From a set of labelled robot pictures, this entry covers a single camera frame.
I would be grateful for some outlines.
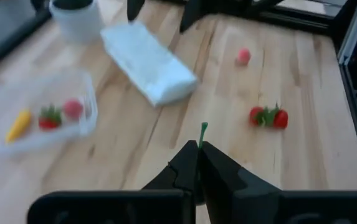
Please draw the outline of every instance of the metal frame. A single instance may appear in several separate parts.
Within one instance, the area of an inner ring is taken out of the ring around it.
[[[345,86],[351,115],[357,133],[357,101],[352,70],[357,71],[357,0],[347,0],[335,17],[276,6],[283,0],[160,0],[184,5],[180,32],[184,32],[207,14],[228,14],[260,22],[303,30],[332,38]],[[128,20],[135,19],[145,0],[128,0]],[[44,9],[33,21],[24,24],[14,35],[0,44],[0,60],[22,43],[50,18]]]

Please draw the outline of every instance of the red ball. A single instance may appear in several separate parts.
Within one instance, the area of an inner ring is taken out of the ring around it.
[[[240,49],[236,61],[242,65],[247,65],[250,61],[250,51],[247,48]]]

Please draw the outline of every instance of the clear plastic tray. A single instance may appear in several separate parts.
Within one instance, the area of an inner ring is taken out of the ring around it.
[[[43,106],[62,106],[71,98],[78,98],[84,104],[84,113],[78,121],[66,121],[54,131],[41,131],[38,116]],[[5,142],[19,112],[32,112],[30,128],[16,141]],[[84,136],[91,133],[97,122],[98,109],[91,76],[82,70],[67,70],[44,78],[25,80],[0,86],[0,153],[28,151],[48,143]]]

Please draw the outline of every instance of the plastic container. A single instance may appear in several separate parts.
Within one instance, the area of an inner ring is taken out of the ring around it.
[[[103,22],[97,0],[76,10],[59,9],[53,3],[54,0],[49,2],[49,10],[67,40],[87,43],[100,37]]]
[[[62,106],[71,98],[84,104],[78,121],[62,117],[62,126],[44,132],[38,127],[38,117],[43,106]],[[5,137],[19,112],[29,109],[32,122],[19,139],[7,144]],[[63,139],[91,133],[97,122],[98,109],[91,76],[82,70],[67,70],[43,78],[25,80],[0,86],[0,153],[29,151]]]

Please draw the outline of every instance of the toy fruit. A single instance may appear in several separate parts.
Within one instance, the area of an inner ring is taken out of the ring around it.
[[[5,141],[7,143],[15,141],[17,138],[22,136],[24,131],[30,126],[32,119],[32,114],[29,110],[22,110],[17,116],[14,124],[9,130]]]
[[[50,105],[48,108],[41,108],[39,117],[39,127],[43,131],[58,128],[62,124],[61,109]]]
[[[247,48],[239,50],[236,62],[241,65],[247,65],[250,61],[250,51]]]
[[[273,109],[256,106],[249,113],[249,121],[254,126],[285,129],[288,126],[288,113],[279,108],[278,105]]]
[[[64,103],[63,111],[66,117],[78,120],[83,113],[84,107],[77,99],[71,99]]]

